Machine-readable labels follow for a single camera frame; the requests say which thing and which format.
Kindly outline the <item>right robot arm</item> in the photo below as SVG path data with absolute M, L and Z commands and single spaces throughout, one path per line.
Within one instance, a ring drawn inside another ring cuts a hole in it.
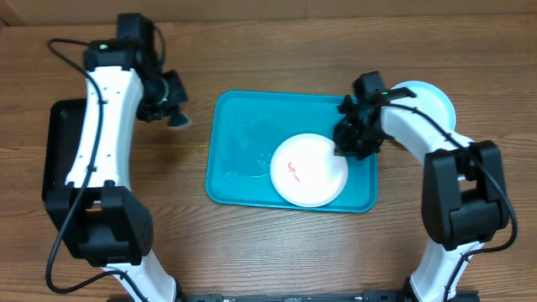
M 370 290 L 364 301 L 478 301 L 456 286 L 472 257 L 511 247 L 519 226 L 507 197 L 503 161 L 492 141 L 456 132 L 440 88 L 405 81 L 387 88 L 379 72 L 360 75 L 337 110 L 335 153 L 365 159 L 393 139 L 423 166 L 421 217 L 429 236 L 418 268 L 400 290 Z

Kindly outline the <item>white plate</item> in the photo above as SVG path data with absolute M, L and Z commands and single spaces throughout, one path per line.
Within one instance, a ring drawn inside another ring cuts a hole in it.
M 320 134 L 303 133 L 283 141 L 270 162 L 270 179 L 289 203 L 314 208 L 334 201 L 347 184 L 347 160 L 335 143 Z

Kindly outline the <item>light blue plate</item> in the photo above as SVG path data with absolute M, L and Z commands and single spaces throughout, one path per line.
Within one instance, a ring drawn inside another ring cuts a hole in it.
M 434 118 L 440 125 L 450 130 L 456 127 L 456 111 L 445 92 L 424 81 L 404 81 L 393 89 L 409 88 L 416 96 L 422 112 Z

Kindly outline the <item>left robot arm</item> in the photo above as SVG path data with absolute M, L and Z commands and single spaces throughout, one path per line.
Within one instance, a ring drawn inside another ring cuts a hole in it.
M 84 45 L 76 69 L 86 96 L 56 102 L 50 111 L 42 199 L 66 247 L 100 277 L 113 276 L 132 301 L 181 301 L 178 281 L 152 249 L 154 223 L 132 192 L 130 152 L 136 121 L 189 120 L 176 71 L 164 69 L 160 29 L 140 13 L 122 13 L 113 39 Z

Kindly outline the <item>green and pink sponge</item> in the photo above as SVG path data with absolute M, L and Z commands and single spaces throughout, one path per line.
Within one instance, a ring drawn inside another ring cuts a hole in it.
M 173 112 L 167 122 L 169 128 L 187 128 L 190 126 L 190 119 L 182 112 Z

